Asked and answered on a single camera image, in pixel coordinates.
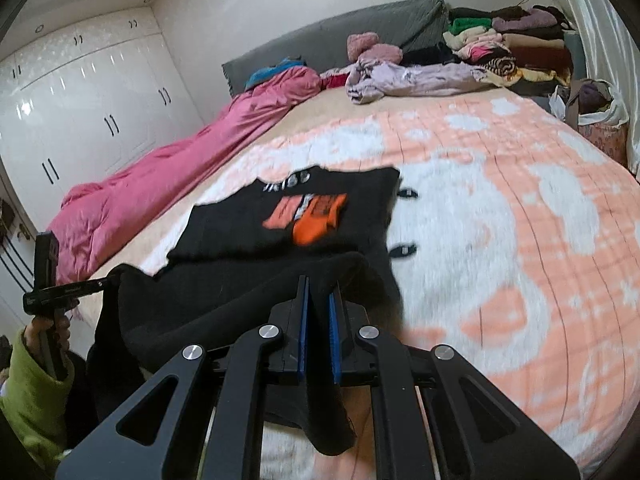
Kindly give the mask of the green sleeve forearm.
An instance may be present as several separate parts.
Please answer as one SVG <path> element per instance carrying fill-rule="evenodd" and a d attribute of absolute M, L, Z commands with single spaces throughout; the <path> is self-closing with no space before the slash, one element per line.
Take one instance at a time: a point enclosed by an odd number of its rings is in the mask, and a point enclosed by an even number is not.
<path fill-rule="evenodd" d="M 29 353 L 23 331 L 17 333 L 1 411 L 29 458 L 52 477 L 66 449 L 64 415 L 75 379 L 73 362 L 64 356 L 65 380 L 52 378 Z"/>

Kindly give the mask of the left hand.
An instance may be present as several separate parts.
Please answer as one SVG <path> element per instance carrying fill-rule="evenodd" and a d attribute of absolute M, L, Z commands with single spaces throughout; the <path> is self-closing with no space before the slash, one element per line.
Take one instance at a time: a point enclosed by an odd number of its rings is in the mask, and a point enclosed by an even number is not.
<path fill-rule="evenodd" d="M 49 344 L 50 336 L 53 337 L 55 349 L 59 354 L 70 350 L 70 318 L 67 314 L 58 315 L 54 320 L 37 315 L 24 328 L 24 345 L 44 370 L 47 368 L 46 353 L 53 353 Z"/>

